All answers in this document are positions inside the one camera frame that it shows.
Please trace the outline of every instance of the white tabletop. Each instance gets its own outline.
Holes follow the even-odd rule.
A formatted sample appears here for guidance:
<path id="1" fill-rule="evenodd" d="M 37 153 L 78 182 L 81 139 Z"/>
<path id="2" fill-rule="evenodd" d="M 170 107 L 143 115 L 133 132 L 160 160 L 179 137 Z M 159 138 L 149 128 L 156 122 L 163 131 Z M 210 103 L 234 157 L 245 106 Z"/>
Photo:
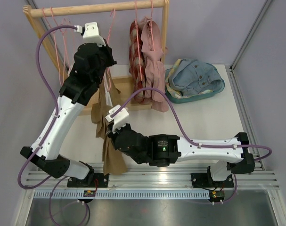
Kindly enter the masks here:
<path id="1" fill-rule="evenodd" d="M 173 104 L 186 134 L 192 139 L 225 139 L 243 131 L 225 66 L 214 66 L 225 81 L 225 89 L 221 93 L 196 102 Z M 144 136 L 181 136 L 170 110 L 166 113 L 155 110 L 130 112 L 130 124 L 134 131 Z M 96 127 L 90 115 L 78 116 L 62 144 L 60 154 L 76 161 L 102 162 L 103 139 L 95 138 Z M 128 166 L 136 165 L 128 156 L 124 156 L 124 159 Z"/>

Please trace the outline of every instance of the red plaid garment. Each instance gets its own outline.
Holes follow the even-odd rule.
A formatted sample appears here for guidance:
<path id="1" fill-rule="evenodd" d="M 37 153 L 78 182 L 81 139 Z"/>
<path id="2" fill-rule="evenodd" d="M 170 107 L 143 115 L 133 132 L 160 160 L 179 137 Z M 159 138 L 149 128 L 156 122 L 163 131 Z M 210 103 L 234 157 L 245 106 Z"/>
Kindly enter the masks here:
<path id="1" fill-rule="evenodd" d="M 133 83 L 134 83 L 134 90 L 133 92 L 137 91 L 138 89 L 146 87 L 146 76 L 145 76 L 145 64 L 144 64 L 144 57 L 142 54 L 142 41 L 141 41 L 141 33 L 142 30 L 139 30 L 139 47 L 137 42 L 137 29 L 135 26 L 135 22 L 133 21 L 130 25 L 130 47 L 129 47 L 129 73 L 132 75 Z M 139 51 L 140 51 L 140 65 L 142 71 L 142 80 L 139 70 Z M 140 104 L 149 103 L 151 98 L 145 98 L 145 91 L 140 92 L 133 98 L 136 102 Z"/>

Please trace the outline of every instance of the teal basket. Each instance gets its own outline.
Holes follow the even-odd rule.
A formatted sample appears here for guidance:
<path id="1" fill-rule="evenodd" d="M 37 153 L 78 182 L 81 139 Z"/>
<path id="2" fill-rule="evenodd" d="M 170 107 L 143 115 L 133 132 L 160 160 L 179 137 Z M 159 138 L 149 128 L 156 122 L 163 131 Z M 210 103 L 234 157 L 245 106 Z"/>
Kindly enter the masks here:
<path id="1" fill-rule="evenodd" d="M 167 78 L 168 74 L 170 72 L 170 69 L 166 70 L 166 75 L 165 75 L 165 79 Z M 177 99 L 171 96 L 171 94 L 168 92 L 166 86 L 165 86 L 165 91 L 166 91 L 166 96 L 168 97 L 168 99 L 175 104 L 182 104 L 182 103 L 186 103 L 186 102 L 191 102 L 191 101 L 197 101 L 197 100 L 202 100 L 202 99 L 206 99 L 209 97 L 213 97 L 216 94 L 222 92 L 224 90 L 225 84 L 224 84 L 224 80 L 222 80 L 222 87 L 220 90 L 214 91 L 212 93 L 205 93 L 205 94 L 200 94 L 200 95 L 195 95 L 192 97 L 188 97 L 188 98 L 182 98 L 182 99 Z"/>

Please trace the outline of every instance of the metal vent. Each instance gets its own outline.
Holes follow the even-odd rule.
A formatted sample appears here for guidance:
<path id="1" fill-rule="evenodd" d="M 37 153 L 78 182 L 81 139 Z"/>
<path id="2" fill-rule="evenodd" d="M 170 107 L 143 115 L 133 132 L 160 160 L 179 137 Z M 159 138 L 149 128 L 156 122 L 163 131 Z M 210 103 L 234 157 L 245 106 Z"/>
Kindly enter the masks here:
<path id="1" fill-rule="evenodd" d="M 36 190 L 34 198 L 49 198 L 50 190 Z M 95 199 L 209 199 L 208 191 L 152 191 L 152 190 L 98 190 Z M 57 190 L 52 199 L 91 199 L 81 190 Z"/>

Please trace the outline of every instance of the pink garment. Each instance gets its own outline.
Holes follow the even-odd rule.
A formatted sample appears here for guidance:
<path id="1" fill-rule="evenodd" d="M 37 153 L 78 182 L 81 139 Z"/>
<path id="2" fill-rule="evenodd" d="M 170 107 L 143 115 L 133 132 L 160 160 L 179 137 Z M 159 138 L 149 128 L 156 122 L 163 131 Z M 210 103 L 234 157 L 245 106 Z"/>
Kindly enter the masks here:
<path id="1" fill-rule="evenodd" d="M 152 33 L 154 46 L 152 43 L 150 24 L 152 23 Z M 142 30 L 141 40 L 142 53 L 145 58 L 145 75 L 146 75 L 146 87 L 157 88 L 165 93 L 165 67 L 161 62 L 161 58 L 164 55 L 161 46 L 161 34 L 160 29 L 154 21 L 147 20 Z M 152 109 L 160 112 L 166 112 L 169 110 L 168 104 L 164 97 L 159 93 L 151 90 L 146 90 L 145 97 L 151 97 Z"/>

